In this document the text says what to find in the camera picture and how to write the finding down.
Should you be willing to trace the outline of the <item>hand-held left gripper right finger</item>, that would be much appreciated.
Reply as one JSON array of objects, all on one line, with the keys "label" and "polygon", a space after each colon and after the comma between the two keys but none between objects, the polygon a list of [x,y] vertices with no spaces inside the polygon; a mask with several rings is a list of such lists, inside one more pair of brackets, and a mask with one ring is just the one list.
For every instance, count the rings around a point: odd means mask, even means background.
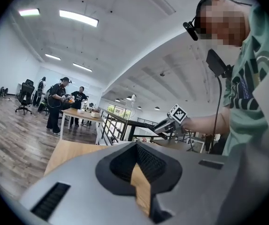
[{"label": "hand-held left gripper right finger", "polygon": [[220,225],[220,210],[233,182],[233,156],[206,155],[136,144],[150,183],[149,217],[136,225]]}]

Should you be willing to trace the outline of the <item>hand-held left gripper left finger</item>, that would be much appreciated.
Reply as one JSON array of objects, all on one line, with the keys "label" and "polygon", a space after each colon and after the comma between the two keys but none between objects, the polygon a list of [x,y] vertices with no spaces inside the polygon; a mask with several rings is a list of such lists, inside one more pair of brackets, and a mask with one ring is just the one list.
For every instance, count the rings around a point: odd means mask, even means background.
[{"label": "hand-held left gripper left finger", "polygon": [[110,146],[64,162],[28,188],[19,202],[33,214],[34,208],[52,188],[67,185],[67,192],[44,221],[46,224],[136,225],[137,217],[148,217],[136,203],[137,194],[114,195],[95,175],[98,161],[124,146]]}]

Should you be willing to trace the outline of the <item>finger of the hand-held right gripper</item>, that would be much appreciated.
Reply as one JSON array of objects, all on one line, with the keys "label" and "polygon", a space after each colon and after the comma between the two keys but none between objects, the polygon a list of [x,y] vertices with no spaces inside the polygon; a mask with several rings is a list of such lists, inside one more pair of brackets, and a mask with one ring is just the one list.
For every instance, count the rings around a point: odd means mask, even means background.
[{"label": "finger of the hand-held right gripper", "polygon": [[172,129],[172,120],[170,118],[166,118],[154,126],[154,132],[156,134],[167,133],[171,129]]}]

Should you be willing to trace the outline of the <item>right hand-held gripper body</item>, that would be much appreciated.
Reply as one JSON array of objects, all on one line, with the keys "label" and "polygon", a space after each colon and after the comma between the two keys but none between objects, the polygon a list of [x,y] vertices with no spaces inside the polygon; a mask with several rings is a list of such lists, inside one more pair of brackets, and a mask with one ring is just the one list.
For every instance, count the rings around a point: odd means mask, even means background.
[{"label": "right hand-held gripper body", "polygon": [[184,135],[186,130],[183,129],[182,123],[187,118],[187,113],[183,108],[176,104],[169,112],[166,124],[166,133],[175,135]]}]

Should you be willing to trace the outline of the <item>person's right forearm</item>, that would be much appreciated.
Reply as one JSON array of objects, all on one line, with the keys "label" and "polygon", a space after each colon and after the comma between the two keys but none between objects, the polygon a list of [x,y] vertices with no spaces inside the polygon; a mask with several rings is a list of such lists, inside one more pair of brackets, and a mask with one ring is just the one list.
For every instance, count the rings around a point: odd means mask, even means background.
[{"label": "person's right forearm", "polygon": [[185,130],[202,134],[225,134],[230,130],[230,111],[226,109],[217,115],[185,118],[181,126]]}]

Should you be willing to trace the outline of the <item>thin stair railing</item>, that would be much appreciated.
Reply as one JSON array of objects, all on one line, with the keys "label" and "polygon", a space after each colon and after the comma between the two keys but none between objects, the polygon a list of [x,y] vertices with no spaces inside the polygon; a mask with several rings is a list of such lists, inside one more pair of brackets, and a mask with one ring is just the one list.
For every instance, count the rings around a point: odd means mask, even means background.
[{"label": "thin stair railing", "polygon": [[157,122],[154,122],[154,121],[151,121],[151,120],[146,120],[146,119],[143,119],[143,118],[137,118],[137,122],[148,124],[148,125],[151,125],[151,126],[155,126],[155,125],[158,124]]}]

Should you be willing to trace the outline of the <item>dark wooden table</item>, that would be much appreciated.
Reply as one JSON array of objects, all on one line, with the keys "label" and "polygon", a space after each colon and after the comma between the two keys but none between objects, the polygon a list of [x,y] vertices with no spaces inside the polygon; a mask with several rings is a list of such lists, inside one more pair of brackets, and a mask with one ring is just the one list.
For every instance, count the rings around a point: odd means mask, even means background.
[{"label": "dark wooden table", "polygon": [[158,140],[151,140],[150,142],[160,145],[162,147],[176,149],[176,150],[185,150],[185,151],[192,151],[192,148],[189,144],[181,141],[177,141],[175,139],[158,139]]}]

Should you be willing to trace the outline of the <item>black metal railing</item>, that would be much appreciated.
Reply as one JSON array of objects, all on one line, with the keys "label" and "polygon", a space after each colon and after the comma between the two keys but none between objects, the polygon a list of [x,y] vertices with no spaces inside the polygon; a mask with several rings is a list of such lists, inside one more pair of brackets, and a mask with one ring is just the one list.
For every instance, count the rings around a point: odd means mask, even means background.
[{"label": "black metal railing", "polygon": [[[101,109],[101,118],[103,119],[103,123],[98,135],[99,144],[113,146],[127,142],[124,140],[127,119],[121,118],[105,109]],[[151,140],[175,139],[192,145],[190,133],[184,135],[175,135],[174,133],[156,134],[152,130],[153,126],[132,120],[129,121],[129,128],[131,128],[131,134],[129,135],[128,142],[152,143],[150,142]]]}]

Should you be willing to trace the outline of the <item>light wooden table white legs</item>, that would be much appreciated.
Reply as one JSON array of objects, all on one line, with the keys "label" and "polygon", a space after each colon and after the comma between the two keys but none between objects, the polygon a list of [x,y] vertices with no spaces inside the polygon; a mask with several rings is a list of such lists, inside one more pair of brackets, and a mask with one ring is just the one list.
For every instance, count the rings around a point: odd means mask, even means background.
[{"label": "light wooden table white legs", "polygon": [[87,144],[99,144],[99,133],[103,119],[91,112],[70,108],[63,111],[60,140]]},{"label": "light wooden table white legs", "polygon": [[[64,162],[92,152],[96,152],[102,149],[109,148],[109,146],[104,145],[95,145],[95,144],[86,144],[79,142],[71,142],[60,140],[46,166],[44,175],[47,175],[52,170],[54,170],[59,165]],[[144,176],[138,164],[135,164],[132,174],[131,174],[131,185],[136,188],[137,198],[136,203],[139,208],[149,216],[150,213],[150,203],[151,203],[151,185]]]}]

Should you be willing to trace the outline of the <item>large glass window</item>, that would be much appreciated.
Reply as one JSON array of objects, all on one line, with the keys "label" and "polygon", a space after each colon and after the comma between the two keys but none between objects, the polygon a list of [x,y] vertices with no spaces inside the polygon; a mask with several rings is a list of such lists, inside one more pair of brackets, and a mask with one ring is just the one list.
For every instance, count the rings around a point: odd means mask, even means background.
[{"label": "large glass window", "polygon": [[107,111],[124,119],[129,119],[131,116],[131,110],[113,104],[108,104]]}]

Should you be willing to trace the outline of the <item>black chest-mounted display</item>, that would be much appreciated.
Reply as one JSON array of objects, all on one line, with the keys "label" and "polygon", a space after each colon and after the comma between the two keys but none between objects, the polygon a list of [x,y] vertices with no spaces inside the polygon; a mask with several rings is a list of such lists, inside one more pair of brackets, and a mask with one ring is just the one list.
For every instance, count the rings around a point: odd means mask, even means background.
[{"label": "black chest-mounted display", "polygon": [[225,65],[223,60],[213,49],[209,49],[206,63],[216,77],[221,76],[222,78],[231,79],[233,67],[231,65]]}]

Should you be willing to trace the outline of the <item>person's green printed t-shirt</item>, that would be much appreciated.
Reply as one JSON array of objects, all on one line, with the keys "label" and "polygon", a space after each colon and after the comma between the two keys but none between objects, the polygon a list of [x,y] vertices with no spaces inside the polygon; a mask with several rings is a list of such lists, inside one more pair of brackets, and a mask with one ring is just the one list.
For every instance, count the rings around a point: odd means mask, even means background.
[{"label": "person's green printed t-shirt", "polygon": [[269,16],[260,6],[253,6],[249,22],[251,31],[243,41],[223,96],[223,105],[230,109],[230,132],[224,156],[268,127],[253,91],[269,73]]}]

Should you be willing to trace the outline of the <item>black office chair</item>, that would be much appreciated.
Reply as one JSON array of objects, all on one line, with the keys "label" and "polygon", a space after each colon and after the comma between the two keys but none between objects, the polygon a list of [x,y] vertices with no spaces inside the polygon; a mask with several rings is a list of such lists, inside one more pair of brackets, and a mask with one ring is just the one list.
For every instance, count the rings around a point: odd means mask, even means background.
[{"label": "black office chair", "polygon": [[15,109],[15,113],[17,113],[18,110],[23,110],[24,115],[26,114],[26,112],[30,112],[30,114],[32,114],[32,111],[27,106],[31,104],[31,96],[35,89],[33,85],[33,81],[29,79],[22,83],[18,96],[18,101],[20,102],[20,105],[18,108]]}]

